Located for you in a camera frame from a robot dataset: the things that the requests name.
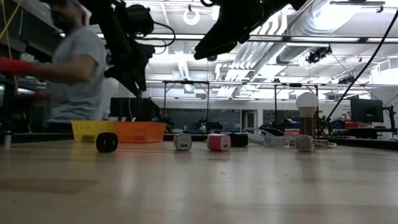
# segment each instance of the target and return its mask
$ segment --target bulb base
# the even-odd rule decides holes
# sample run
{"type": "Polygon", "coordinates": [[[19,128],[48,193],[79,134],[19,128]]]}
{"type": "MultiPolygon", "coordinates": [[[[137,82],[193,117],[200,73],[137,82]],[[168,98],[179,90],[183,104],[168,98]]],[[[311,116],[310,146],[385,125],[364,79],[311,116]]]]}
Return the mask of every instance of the bulb base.
{"type": "Polygon", "coordinates": [[[300,134],[315,138],[315,119],[301,118],[300,119],[300,134]]]}

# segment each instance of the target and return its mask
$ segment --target man's arm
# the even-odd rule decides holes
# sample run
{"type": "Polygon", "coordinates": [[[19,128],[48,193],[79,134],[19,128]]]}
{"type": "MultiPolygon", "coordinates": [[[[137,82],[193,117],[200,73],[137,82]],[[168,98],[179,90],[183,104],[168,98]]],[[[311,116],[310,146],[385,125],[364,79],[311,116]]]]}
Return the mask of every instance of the man's arm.
{"type": "Polygon", "coordinates": [[[60,65],[34,65],[33,77],[55,83],[74,84],[90,82],[95,69],[95,60],[88,55],[79,55],[70,63],[60,65]]]}

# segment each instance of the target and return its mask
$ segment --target red glove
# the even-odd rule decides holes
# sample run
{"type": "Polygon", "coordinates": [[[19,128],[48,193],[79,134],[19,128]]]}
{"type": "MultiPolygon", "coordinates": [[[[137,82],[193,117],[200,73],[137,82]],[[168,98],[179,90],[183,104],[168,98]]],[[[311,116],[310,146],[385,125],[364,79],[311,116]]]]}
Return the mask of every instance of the red glove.
{"type": "Polygon", "coordinates": [[[31,73],[34,66],[23,60],[9,60],[6,57],[0,57],[0,72],[13,75],[31,73]]]}

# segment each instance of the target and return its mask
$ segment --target man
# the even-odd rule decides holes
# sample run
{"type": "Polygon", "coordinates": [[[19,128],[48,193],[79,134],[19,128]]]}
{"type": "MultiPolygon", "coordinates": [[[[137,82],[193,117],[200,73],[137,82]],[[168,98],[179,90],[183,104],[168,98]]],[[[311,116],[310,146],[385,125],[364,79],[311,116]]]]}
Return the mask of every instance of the man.
{"type": "Polygon", "coordinates": [[[2,60],[0,71],[50,81],[49,131],[71,132],[71,120],[102,119],[106,50],[99,37],[85,28],[88,15],[78,0],[42,2],[49,4],[54,25],[65,33],[65,39],[54,53],[53,64],[32,65],[20,60],[2,60]]]}

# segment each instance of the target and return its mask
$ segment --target wooden table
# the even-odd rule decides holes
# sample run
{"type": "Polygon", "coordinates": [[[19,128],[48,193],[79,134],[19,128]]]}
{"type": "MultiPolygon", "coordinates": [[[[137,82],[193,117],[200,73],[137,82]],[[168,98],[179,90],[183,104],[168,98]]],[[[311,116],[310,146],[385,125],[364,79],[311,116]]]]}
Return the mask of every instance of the wooden table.
{"type": "Polygon", "coordinates": [[[337,147],[301,154],[200,142],[42,142],[0,151],[0,223],[398,223],[398,154],[337,147]]]}

